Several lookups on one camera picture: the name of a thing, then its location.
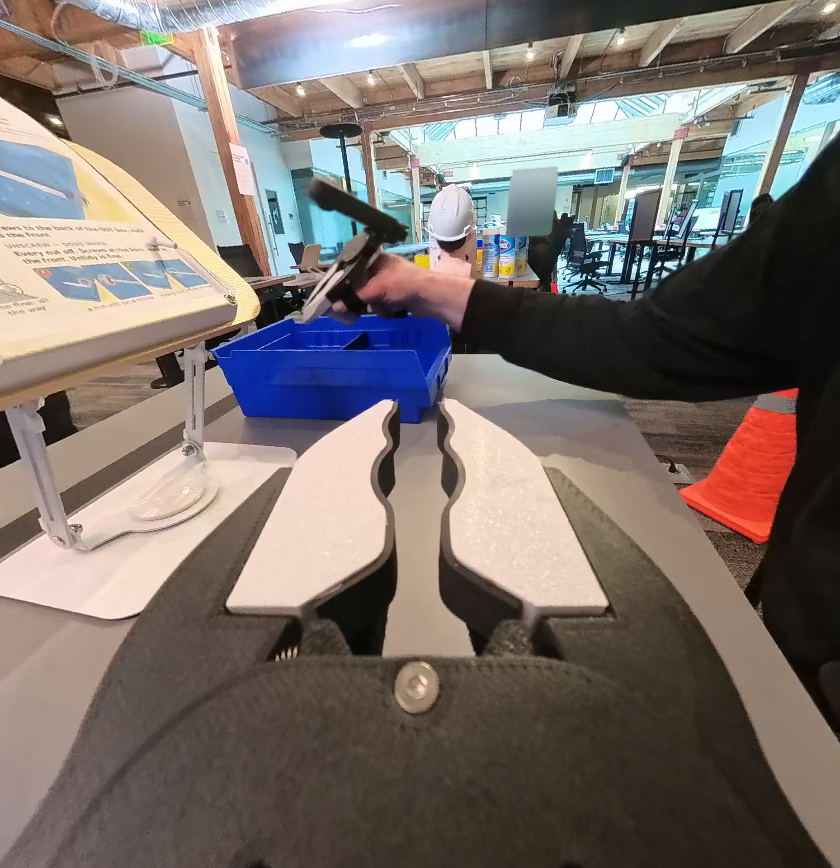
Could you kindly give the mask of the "blue plastic bin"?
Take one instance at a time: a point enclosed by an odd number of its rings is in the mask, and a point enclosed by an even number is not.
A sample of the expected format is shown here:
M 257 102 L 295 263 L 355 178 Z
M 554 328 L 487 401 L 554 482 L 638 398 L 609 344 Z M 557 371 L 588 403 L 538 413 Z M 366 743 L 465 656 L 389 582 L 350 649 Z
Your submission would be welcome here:
M 352 325 L 284 319 L 213 355 L 249 418 L 349 420 L 389 399 L 417 424 L 444 392 L 451 341 L 431 318 L 365 314 Z

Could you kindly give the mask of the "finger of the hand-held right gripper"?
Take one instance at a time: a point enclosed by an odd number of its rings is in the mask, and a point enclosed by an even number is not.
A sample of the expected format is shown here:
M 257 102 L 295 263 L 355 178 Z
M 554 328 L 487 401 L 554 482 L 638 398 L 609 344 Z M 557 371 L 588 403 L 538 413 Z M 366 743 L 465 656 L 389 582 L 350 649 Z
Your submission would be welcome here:
M 358 296 L 352 287 L 353 263 L 334 263 L 317 282 L 302 309 L 302 322 L 329 317 L 341 324 L 358 319 Z

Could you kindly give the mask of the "black office chair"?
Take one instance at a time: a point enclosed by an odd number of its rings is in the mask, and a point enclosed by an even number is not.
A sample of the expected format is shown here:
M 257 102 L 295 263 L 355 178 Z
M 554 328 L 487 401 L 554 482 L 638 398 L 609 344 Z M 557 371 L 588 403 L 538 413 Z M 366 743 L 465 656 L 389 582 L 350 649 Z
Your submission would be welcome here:
M 566 294 L 576 296 L 594 288 L 600 295 L 607 291 L 606 284 L 599 278 L 599 271 L 604 266 L 599 252 L 589 249 L 584 222 L 576 222 L 570 237 L 566 269 L 571 279 L 566 283 Z
M 242 278 L 264 276 L 250 245 L 218 245 L 217 250 L 219 257 Z

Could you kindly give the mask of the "pale hard hat stand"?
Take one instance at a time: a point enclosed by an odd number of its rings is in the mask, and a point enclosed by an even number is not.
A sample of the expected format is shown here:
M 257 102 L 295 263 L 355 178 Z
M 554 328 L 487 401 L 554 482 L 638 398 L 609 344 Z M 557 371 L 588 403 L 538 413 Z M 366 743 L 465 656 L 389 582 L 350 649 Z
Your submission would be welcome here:
M 433 273 L 476 278 L 477 237 L 475 233 L 454 241 L 429 238 L 429 268 Z

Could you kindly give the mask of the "white paper notice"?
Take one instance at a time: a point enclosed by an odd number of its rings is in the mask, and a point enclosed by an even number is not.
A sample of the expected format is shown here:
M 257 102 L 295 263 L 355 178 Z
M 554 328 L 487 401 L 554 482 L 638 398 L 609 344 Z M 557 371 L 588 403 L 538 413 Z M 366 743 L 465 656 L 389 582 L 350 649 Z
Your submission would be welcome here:
M 256 193 L 252 162 L 247 149 L 236 143 L 229 143 L 233 172 L 241 195 L 253 197 Z

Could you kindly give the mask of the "microphone boom with black windscreen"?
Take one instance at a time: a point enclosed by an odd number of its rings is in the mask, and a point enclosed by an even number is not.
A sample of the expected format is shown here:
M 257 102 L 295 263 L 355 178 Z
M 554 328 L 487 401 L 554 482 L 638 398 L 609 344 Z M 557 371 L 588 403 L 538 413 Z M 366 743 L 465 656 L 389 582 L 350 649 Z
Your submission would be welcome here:
M 342 158 L 345 189 L 348 193 L 354 194 L 349 170 L 347 141 L 360 137 L 363 132 L 362 127 L 356 123 L 331 123 L 321 126 L 318 132 L 322 138 L 338 143 Z

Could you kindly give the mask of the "white board stand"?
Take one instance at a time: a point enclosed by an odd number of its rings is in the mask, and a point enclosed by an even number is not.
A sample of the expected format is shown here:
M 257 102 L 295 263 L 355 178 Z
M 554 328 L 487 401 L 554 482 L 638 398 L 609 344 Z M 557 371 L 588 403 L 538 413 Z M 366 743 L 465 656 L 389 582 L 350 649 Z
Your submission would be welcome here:
M 296 453 L 205 440 L 202 343 L 185 350 L 180 448 L 68 516 L 38 409 L 7 411 L 42 534 L 0 561 L 0 597 L 105 621 L 141 613 L 177 568 Z

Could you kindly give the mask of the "person's right hand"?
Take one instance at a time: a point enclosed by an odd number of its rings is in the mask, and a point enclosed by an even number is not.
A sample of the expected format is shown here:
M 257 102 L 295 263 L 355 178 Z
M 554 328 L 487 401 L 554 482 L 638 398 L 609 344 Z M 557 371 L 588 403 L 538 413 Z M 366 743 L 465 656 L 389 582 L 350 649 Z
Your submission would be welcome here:
M 461 331 L 474 286 L 471 277 L 433 272 L 382 254 L 372 266 L 371 277 L 355 294 L 381 315 L 406 311 Z

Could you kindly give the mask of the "ceiling projector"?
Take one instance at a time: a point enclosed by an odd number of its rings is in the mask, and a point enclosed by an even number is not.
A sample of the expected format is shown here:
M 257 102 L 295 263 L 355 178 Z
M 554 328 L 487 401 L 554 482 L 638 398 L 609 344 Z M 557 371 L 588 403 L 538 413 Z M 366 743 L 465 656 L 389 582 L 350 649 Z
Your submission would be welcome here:
M 578 109 L 576 84 L 570 81 L 557 82 L 548 94 L 543 128 L 569 126 L 575 121 Z

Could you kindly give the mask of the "wooden desk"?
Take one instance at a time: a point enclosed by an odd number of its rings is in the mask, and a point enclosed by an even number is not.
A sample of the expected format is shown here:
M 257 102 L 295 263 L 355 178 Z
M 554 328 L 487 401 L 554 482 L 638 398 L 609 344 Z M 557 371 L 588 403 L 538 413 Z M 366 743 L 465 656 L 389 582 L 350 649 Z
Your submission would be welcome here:
M 471 266 L 470 263 L 460 262 L 457 259 L 443 259 L 438 264 L 430 263 L 427 266 L 421 266 L 427 271 L 432 271 L 434 274 L 447 274 L 458 277 L 471 277 L 483 279 L 497 285 L 509 286 L 514 288 L 531 288 L 538 289 L 541 286 L 541 280 L 535 272 L 527 267 L 525 273 L 515 275 L 498 275 L 493 277 L 483 277 L 477 270 L 477 266 Z

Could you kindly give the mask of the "person's right forearm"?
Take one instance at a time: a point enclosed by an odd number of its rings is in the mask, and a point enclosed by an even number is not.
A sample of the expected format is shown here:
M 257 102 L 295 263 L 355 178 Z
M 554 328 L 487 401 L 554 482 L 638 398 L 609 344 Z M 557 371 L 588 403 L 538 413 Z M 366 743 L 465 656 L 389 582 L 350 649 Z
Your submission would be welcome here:
M 696 356 L 643 303 L 566 298 L 477 281 L 459 332 L 470 344 L 555 380 L 634 398 L 696 399 Z

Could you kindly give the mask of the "wooden support post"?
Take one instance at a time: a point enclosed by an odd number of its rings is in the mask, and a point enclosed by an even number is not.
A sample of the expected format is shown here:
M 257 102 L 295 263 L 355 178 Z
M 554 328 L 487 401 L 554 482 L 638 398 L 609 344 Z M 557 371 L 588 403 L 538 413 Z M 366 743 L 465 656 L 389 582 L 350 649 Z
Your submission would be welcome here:
M 218 31 L 211 26 L 196 30 L 189 42 L 241 241 L 250 247 L 262 275 L 269 277 L 271 263 L 256 207 L 256 187 L 247 150 L 241 145 Z

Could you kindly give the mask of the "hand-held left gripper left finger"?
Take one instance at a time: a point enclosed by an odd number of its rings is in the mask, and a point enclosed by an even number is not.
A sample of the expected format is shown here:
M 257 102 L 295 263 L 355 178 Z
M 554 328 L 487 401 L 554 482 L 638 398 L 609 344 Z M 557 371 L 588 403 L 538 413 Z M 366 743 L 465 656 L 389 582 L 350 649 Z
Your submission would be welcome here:
M 325 608 L 389 604 L 400 427 L 398 402 L 384 399 L 306 450 L 227 597 L 229 613 L 311 619 Z

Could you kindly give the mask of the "wooden instruction board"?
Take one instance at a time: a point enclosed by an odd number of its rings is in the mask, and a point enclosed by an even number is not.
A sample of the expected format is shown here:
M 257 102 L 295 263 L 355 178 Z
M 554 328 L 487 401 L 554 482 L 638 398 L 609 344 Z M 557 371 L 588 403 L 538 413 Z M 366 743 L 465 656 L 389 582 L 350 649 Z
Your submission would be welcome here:
M 138 181 L 0 98 L 0 411 L 259 312 L 249 284 Z

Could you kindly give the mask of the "white hard hat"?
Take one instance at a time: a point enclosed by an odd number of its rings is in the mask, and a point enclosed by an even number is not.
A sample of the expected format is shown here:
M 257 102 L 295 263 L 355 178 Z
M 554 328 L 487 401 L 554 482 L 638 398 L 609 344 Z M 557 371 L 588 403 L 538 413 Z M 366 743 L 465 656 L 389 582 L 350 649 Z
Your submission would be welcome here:
M 427 219 L 429 238 L 438 243 L 457 243 L 468 239 L 477 228 L 477 216 L 470 191 L 449 184 L 434 196 Z

